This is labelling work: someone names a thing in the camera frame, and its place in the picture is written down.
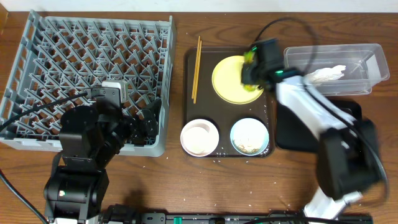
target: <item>crumpled white tissue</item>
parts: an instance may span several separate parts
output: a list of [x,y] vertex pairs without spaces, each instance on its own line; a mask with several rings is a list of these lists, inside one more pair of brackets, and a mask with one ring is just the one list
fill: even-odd
[[326,82],[337,80],[344,76],[342,71],[346,70],[345,65],[337,65],[333,68],[321,68],[313,73],[309,73],[305,77],[312,83]]

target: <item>wooden chopstick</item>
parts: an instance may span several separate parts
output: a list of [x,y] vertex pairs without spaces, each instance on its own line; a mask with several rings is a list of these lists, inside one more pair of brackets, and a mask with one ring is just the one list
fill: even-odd
[[199,82],[199,71],[200,71],[200,56],[201,56],[201,41],[199,44],[199,58],[198,58],[198,69],[197,69],[197,81],[195,83],[195,96],[193,96],[193,104],[197,103],[198,94],[198,82]]
[[197,70],[198,70],[198,59],[199,59],[199,49],[200,47],[200,36],[198,38],[198,48],[197,48],[197,58],[195,61],[195,72],[193,73],[193,85],[192,85],[192,99],[195,96],[195,87],[196,87],[196,83],[197,83]]

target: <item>yellow plate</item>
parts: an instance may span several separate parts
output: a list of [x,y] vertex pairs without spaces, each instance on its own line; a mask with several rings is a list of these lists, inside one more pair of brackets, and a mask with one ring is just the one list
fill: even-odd
[[241,83],[243,56],[231,56],[220,61],[213,70],[211,82],[216,93],[225,101],[242,105],[261,96],[264,90],[247,91]]

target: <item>dark gray tray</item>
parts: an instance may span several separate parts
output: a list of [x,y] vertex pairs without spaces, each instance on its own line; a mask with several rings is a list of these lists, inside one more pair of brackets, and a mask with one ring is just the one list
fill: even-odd
[[[244,47],[202,47],[196,104],[193,104],[191,95],[197,48],[190,49],[185,54],[183,125],[194,119],[207,119],[218,128],[220,134],[217,148],[207,157],[267,157],[275,149],[270,96],[264,92],[251,103],[234,105],[221,99],[211,83],[213,69],[218,62],[229,56],[243,55],[245,50]],[[266,125],[269,144],[262,154],[245,156],[232,146],[229,133],[233,124],[242,118],[256,118]]]

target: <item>brown wood table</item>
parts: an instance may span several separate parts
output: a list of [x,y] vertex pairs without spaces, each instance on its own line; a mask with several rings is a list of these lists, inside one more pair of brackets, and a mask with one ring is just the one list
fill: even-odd
[[[27,12],[10,12],[0,36],[0,90],[4,93]],[[175,66],[170,93],[167,150],[156,158],[116,156],[107,167],[110,184],[102,208],[115,203],[166,209],[174,213],[268,213],[274,209],[299,210],[310,201],[317,180],[316,156],[277,149],[266,159],[196,159],[180,146],[182,129],[183,57],[197,45],[248,45],[269,21],[282,16],[305,19],[319,33],[321,44],[381,44],[391,77],[366,96],[352,97],[363,115],[379,131],[382,161],[391,181],[391,196],[383,206],[358,203],[346,212],[370,213],[376,223],[398,219],[398,14],[354,13],[154,13],[154,12],[44,12],[42,16],[96,17],[167,21],[177,25]],[[264,37],[278,37],[283,47],[311,45],[294,23],[271,27]],[[0,145],[0,168],[15,187],[44,212],[43,188],[55,153],[18,151]],[[382,186],[366,194],[382,195]],[[0,184],[0,223],[39,223],[39,220],[3,184]]]

